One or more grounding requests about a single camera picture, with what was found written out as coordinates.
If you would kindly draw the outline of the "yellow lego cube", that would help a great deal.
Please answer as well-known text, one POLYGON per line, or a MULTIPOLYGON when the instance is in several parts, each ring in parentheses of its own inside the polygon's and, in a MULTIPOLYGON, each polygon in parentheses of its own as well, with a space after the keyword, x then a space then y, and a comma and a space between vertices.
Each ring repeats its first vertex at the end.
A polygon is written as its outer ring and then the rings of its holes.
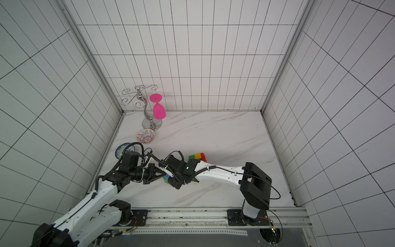
POLYGON ((197 160, 201 160, 201 159, 202 159, 202 156, 201 156, 200 153, 199 153, 199 154, 195 154, 194 157, 195 157, 195 159, 197 159, 197 160))

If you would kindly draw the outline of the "red long lego brick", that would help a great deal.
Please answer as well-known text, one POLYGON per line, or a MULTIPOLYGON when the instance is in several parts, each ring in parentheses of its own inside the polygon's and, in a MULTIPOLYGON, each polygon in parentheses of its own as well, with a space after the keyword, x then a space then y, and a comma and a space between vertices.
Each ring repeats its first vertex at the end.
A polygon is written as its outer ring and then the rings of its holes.
POLYGON ((201 160, 204 161, 204 162, 207 162, 205 154, 204 153, 200 153, 200 155, 201 155, 201 160))

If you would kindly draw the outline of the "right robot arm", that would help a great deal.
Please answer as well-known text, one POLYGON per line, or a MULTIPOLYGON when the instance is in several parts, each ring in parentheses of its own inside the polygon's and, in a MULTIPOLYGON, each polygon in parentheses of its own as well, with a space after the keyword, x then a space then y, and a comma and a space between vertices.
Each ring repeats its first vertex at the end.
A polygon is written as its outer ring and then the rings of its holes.
POLYGON ((185 162, 170 155, 158 166, 169 175, 168 182, 176 189, 192 182, 208 181, 240 190, 244 196, 242 212, 251 219, 256 219, 260 211, 270 208, 272 179, 253 163, 247 162, 239 167, 225 167, 194 158, 185 162))

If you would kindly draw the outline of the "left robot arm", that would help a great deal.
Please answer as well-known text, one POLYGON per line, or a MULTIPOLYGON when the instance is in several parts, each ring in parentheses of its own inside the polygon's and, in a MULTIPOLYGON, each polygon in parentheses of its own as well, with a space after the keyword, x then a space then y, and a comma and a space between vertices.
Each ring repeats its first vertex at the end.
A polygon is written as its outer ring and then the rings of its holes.
POLYGON ((86 247, 114 225, 138 225, 131 205, 116 195, 131 182, 149 184, 166 175, 153 163, 139 161, 137 152, 124 153, 104 176, 98 176, 94 190, 52 224, 43 223, 34 232, 33 247, 86 247))

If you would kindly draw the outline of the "blue patterned small plate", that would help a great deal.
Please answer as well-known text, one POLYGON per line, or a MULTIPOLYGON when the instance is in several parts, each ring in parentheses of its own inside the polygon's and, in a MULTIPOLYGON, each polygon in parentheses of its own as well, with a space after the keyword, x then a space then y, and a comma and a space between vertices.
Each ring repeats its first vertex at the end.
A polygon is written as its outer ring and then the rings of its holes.
POLYGON ((135 151, 133 145, 131 145, 130 143, 124 143, 117 147, 115 151, 115 157, 119 160, 124 152, 129 153, 133 151, 135 151))

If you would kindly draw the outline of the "red patterned small bowl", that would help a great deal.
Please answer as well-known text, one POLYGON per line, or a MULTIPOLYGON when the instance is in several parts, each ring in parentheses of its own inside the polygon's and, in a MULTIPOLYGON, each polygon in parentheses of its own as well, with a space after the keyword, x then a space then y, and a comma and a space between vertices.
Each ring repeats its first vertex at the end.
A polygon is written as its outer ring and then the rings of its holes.
POLYGON ((154 141, 156 133, 152 129, 144 129, 137 134, 137 141, 142 144, 150 144, 154 141))

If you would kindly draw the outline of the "silver glass hanger stand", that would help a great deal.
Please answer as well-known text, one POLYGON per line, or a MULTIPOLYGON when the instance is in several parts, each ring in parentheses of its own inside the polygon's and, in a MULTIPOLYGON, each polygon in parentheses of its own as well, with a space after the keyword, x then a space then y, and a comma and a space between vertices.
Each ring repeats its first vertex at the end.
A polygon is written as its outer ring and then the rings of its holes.
POLYGON ((135 108, 143 110, 144 120, 142 122, 142 127, 144 129, 158 130, 162 126, 162 120, 156 119, 153 113, 148 112, 147 107, 149 105, 148 96, 153 95, 157 86, 154 84, 149 85, 137 85, 134 89, 126 88, 121 91, 121 104, 123 106, 128 106, 137 100, 135 103, 135 108))

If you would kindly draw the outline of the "pink plastic wine glass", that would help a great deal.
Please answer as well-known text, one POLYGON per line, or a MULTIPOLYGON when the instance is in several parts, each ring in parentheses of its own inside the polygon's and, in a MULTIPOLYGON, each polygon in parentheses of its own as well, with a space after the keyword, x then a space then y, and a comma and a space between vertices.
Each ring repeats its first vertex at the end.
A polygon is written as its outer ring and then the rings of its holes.
POLYGON ((153 107, 153 115, 154 115, 154 118, 156 118, 158 120, 163 120, 164 118, 166 118, 166 110, 165 110, 164 106, 160 104, 162 99, 163 99, 163 97, 161 94, 153 94, 150 96, 150 101, 152 103, 155 103, 155 105, 153 107))

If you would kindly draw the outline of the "aluminium rail frame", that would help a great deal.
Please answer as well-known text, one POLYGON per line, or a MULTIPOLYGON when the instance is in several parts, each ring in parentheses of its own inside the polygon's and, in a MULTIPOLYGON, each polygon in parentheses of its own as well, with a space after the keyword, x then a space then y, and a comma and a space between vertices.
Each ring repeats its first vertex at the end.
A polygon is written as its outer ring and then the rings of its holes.
POLYGON ((269 226, 229 226, 227 210, 240 208, 148 208, 145 226, 127 227, 114 225, 109 227, 102 237, 117 234, 231 234, 247 235, 248 229, 311 228, 312 223, 303 207, 274 207, 266 211, 269 226))

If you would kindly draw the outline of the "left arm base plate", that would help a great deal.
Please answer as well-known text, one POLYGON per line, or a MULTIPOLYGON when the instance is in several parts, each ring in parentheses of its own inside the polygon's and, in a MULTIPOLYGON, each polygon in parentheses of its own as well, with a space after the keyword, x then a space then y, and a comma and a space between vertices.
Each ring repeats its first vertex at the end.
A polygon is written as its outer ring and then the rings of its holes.
POLYGON ((148 219, 148 210, 130 210, 126 214, 126 220, 124 226, 129 228, 145 226, 148 219))

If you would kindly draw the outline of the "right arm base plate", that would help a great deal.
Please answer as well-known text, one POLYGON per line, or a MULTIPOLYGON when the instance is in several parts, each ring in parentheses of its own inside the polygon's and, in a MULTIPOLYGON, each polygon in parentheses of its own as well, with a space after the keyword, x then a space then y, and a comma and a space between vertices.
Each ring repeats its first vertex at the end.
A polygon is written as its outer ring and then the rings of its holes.
POLYGON ((266 211, 260 210, 255 219, 245 216, 242 209, 227 210, 227 220, 229 226, 269 226, 266 211))

